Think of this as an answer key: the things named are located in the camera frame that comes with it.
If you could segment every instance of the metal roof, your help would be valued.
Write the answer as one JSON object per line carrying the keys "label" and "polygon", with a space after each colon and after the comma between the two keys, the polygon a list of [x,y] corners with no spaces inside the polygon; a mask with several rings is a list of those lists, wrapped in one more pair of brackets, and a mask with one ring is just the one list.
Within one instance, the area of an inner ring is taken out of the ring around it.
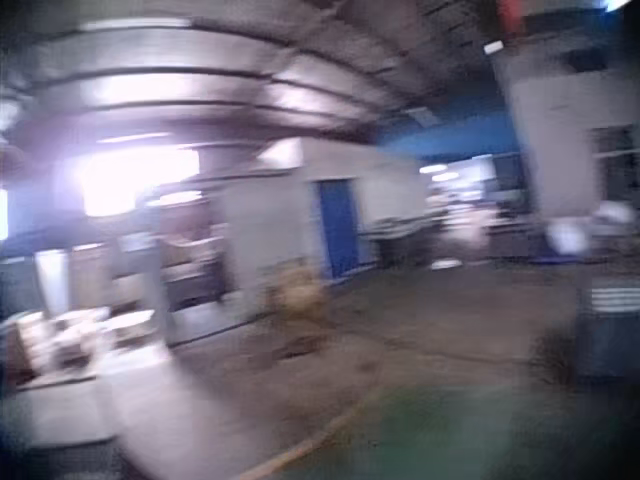
{"label": "metal roof", "polygon": [[489,71],[483,16],[495,4],[33,0],[21,14],[0,129],[21,105],[22,119],[109,111],[347,131],[428,108],[448,85]]}

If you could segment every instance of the doorway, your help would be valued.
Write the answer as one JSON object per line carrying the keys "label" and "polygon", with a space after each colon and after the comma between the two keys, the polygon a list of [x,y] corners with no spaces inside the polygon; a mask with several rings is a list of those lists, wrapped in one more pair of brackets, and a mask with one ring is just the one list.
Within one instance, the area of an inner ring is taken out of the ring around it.
{"label": "doorway", "polygon": [[351,180],[317,182],[331,277],[340,278],[358,268],[358,221]]}

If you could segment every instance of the white wall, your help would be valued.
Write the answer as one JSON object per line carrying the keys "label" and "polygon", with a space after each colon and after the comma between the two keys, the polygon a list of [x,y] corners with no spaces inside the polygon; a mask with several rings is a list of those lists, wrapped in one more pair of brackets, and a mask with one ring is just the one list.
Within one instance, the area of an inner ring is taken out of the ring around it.
{"label": "white wall", "polygon": [[293,174],[225,181],[221,191],[229,223],[233,281],[243,292],[247,313],[259,313],[269,270],[310,253],[305,229],[304,184]]}
{"label": "white wall", "polygon": [[[414,159],[348,143],[306,138],[284,142],[260,156],[265,168],[284,166],[278,176],[272,171],[222,183],[231,271],[249,313],[262,310],[269,270],[278,263],[306,257],[329,268],[315,182],[353,179],[359,227],[423,213],[425,187]],[[360,250],[360,261],[366,263],[366,242]]]}
{"label": "white wall", "polygon": [[579,74],[509,71],[502,84],[526,153],[543,218],[590,214],[603,199],[590,130],[640,123],[636,75],[626,69]]}
{"label": "white wall", "polygon": [[354,179],[361,225],[424,213],[425,187],[416,159],[389,155],[374,147],[311,138],[302,139],[301,145],[307,181]]}

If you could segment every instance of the concrete floor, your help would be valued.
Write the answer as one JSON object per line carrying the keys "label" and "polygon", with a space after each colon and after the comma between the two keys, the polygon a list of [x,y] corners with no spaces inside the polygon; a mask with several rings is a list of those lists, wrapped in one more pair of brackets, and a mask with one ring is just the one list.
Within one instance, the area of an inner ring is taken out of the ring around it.
{"label": "concrete floor", "polygon": [[571,325],[577,289],[591,276],[626,269],[370,271],[334,287],[321,353],[274,359],[282,339],[261,321],[173,351],[153,343],[109,355],[101,382],[140,471],[229,478],[296,445],[374,386],[538,389],[528,364],[536,339]]}

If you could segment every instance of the bright light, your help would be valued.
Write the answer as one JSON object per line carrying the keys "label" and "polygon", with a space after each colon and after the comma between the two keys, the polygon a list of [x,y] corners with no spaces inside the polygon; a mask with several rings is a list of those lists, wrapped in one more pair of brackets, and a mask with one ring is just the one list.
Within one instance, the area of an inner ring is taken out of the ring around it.
{"label": "bright light", "polygon": [[191,21],[186,18],[171,17],[143,17],[143,18],[110,18],[96,20],[80,25],[80,30],[93,32],[96,30],[112,30],[121,28],[145,28],[145,27],[173,27],[186,28],[191,26]]}
{"label": "bright light", "polygon": [[459,173],[447,172],[447,173],[442,173],[440,175],[434,175],[431,179],[434,182],[447,182],[449,180],[454,180],[454,179],[458,178],[459,176],[460,176]]}
{"label": "bright light", "polygon": [[163,195],[158,200],[152,200],[147,205],[150,207],[166,207],[169,205],[179,205],[181,203],[194,202],[202,198],[202,192],[189,190],[186,192],[169,193]]}
{"label": "bright light", "polygon": [[198,152],[175,148],[138,148],[88,157],[78,177],[90,217],[130,212],[143,192],[200,173]]}
{"label": "bright light", "polygon": [[431,270],[446,270],[447,268],[456,268],[462,265],[457,258],[443,258],[436,260],[431,264]]}
{"label": "bright light", "polygon": [[607,0],[607,12],[613,12],[614,10],[622,8],[629,2],[631,2],[631,0]]}
{"label": "bright light", "polygon": [[113,75],[96,80],[86,91],[100,104],[194,99],[193,81],[181,73]]}
{"label": "bright light", "polygon": [[0,189],[0,240],[6,240],[9,236],[9,195],[6,190]]}
{"label": "bright light", "polygon": [[420,173],[436,173],[436,172],[444,172],[447,169],[446,165],[427,165],[426,167],[422,167],[420,169]]}
{"label": "bright light", "polygon": [[140,135],[127,135],[125,137],[103,138],[102,140],[98,140],[98,143],[123,143],[133,140],[143,140],[145,138],[168,137],[169,135],[171,135],[169,132],[141,133]]}
{"label": "bright light", "polygon": [[486,53],[487,55],[493,55],[494,53],[499,52],[503,48],[504,48],[504,43],[498,40],[497,42],[487,43],[484,46],[484,53]]}

